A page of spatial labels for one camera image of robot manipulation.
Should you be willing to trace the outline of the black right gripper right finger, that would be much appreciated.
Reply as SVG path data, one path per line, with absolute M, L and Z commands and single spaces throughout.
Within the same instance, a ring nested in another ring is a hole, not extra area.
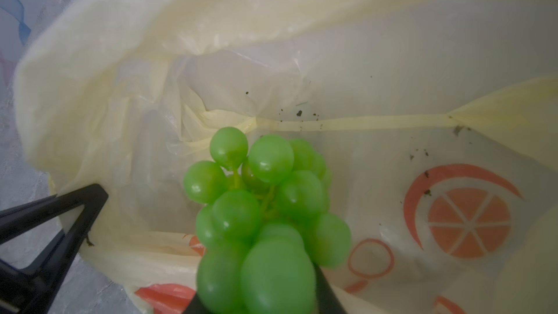
M 319 314 L 347 314 L 341 302 L 334 294 L 321 268 L 314 264 L 316 277 L 316 297 Z

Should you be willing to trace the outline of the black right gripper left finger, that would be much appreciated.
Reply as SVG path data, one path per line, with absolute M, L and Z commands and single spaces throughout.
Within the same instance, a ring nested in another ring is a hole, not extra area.
M 183 314 L 205 314 L 205 307 L 198 295 L 195 295 L 190 301 Z

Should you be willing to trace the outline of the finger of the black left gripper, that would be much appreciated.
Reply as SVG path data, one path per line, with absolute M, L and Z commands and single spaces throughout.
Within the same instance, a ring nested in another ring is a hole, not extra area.
M 82 208 L 68 231 L 60 231 L 27 267 L 1 261 L 1 312 L 48 313 L 108 193 L 92 184 L 62 196 L 54 195 L 1 211 L 1 243 L 62 214 Z

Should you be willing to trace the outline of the green grapes bunch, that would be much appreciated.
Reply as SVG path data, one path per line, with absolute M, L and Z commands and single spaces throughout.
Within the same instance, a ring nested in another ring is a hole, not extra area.
M 219 129 L 209 152 L 183 179 L 201 205 L 196 295 L 205 313 L 319 313 L 314 264 L 337 267 L 352 245 L 330 210 L 322 155 L 301 138 L 249 142 L 235 127 Z

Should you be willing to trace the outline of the pale yellow plastic bag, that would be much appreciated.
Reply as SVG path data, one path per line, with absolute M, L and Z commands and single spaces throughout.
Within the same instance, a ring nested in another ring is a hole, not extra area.
M 182 179 L 234 126 L 311 143 L 348 313 L 557 312 L 557 0 L 52 0 L 13 79 L 30 165 L 108 200 L 81 256 L 196 288 Z

